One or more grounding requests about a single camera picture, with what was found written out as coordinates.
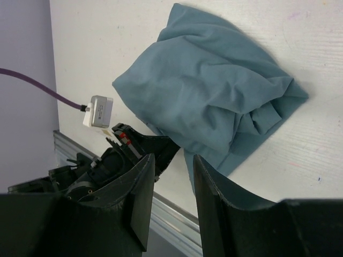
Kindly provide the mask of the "blue t shirt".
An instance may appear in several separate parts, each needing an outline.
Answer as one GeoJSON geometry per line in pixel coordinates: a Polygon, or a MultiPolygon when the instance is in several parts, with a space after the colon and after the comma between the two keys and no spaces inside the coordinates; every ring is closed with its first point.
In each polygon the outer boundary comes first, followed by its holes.
{"type": "Polygon", "coordinates": [[[308,98],[232,23],[174,4],[167,26],[113,87],[154,133],[228,175],[308,98]]]}

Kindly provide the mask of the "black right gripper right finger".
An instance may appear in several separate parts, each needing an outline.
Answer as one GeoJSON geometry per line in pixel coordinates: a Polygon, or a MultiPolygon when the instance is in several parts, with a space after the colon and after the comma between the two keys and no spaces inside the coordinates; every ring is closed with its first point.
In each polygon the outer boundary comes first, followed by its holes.
{"type": "Polygon", "coordinates": [[[257,196],[193,158],[204,256],[342,256],[341,199],[257,196]]]}

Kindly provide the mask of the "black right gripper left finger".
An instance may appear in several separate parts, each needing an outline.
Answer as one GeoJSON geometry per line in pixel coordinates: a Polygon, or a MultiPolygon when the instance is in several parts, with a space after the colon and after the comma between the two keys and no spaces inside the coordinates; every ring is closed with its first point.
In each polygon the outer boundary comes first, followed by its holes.
{"type": "Polygon", "coordinates": [[[57,193],[1,195],[1,256],[141,256],[147,250],[154,155],[76,202],[57,193]]]}

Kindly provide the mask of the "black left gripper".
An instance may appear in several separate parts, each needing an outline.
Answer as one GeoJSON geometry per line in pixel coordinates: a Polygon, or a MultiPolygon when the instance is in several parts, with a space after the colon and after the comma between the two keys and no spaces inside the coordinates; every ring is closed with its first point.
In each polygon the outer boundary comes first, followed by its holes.
{"type": "Polygon", "coordinates": [[[168,168],[180,146],[167,136],[146,136],[122,123],[112,128],[119,140],[109,137],[110,147],[100,157],[88,157],[78,152],[69,165],[48,171],[48,176],[10,186],[15,193],[61,193],[68,199],[80,201],[127,173],[147,153],[155,155],[155,182],[168,168]]]}

